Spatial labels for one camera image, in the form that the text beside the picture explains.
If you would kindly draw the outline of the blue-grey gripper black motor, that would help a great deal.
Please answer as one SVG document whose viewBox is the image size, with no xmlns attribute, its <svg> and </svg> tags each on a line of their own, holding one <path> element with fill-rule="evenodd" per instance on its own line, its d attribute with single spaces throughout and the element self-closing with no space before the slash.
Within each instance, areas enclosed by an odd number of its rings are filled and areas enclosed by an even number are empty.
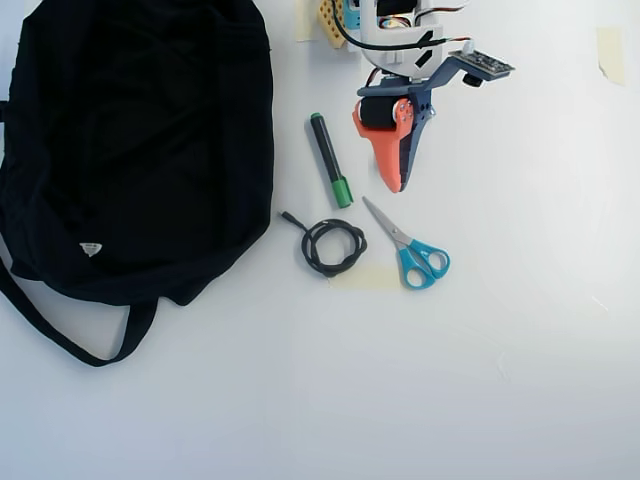
<svg viewBox="0 0 640 480">
<path fill-rule="evenodd" d="M 431 90 L 425 81 L 383 76 L 358 90 L 361 100 L 352 114 L 359 135 L 373 148 L 379 174 L 393 193 L 404 191 L 420 137 L 431 119 Z"/>
</svg>

